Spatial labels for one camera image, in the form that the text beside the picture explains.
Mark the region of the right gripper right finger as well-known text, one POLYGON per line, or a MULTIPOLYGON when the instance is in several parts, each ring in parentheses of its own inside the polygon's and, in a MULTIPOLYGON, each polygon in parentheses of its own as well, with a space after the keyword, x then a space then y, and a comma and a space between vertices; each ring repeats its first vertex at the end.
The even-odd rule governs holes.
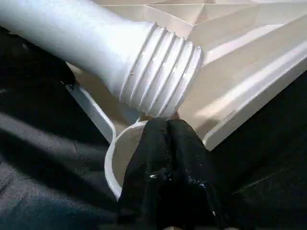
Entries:
POLYGON ((191 126, 168 120, 184 227, 226 226, 222 186, 212 158, 191 126))

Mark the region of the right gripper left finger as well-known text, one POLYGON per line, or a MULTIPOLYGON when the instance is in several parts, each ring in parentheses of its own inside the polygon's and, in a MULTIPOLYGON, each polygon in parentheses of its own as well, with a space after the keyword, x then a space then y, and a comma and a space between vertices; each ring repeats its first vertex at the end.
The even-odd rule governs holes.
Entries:
POLYGON ((129 161, 118 200, 118 221, 122 224, 164 227, 170 179, 167 122, 156 118, 141 131, 129 161))

